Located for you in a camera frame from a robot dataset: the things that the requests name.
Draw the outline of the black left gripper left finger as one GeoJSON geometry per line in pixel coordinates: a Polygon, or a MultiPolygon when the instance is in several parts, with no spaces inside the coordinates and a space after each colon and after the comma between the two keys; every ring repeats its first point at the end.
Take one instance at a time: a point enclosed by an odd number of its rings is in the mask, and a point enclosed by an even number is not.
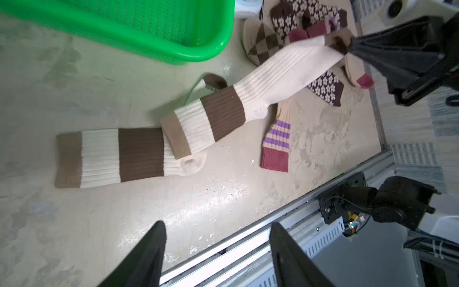
{"type": "Polygon", "coordinates": [[[101,287],[158,287],[166,247],[166,226],[157,221],[101,287]]]}

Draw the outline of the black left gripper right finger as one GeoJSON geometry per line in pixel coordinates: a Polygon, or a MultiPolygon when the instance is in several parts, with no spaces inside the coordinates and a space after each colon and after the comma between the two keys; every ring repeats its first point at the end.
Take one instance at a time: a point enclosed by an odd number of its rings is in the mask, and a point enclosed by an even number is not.
{"type": "Polygon", "coordinates": [[[278,222],[271,225],[270,247],[279,287],[331,287],[333,285],[278,222]]]}

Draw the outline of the cream brown striped sock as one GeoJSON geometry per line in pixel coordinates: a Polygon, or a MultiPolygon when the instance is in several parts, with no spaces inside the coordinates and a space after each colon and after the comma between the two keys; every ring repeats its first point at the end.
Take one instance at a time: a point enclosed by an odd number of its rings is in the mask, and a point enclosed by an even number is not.
{"type": "Polygon", "coordinates": [[[92,188],[138,179],[188,176],[207,153],[177,160],[162,128],[104,129],[57,135],[56,188],[92,188]]]}
{"type": "Polygon", "coordinates": [[[270,105],[290,98],[337,64],[353,38],[344,28],[290,43],[241,81],[174,110],[160,120],[165,147],[179,160],[264,118],[270,105]]]}

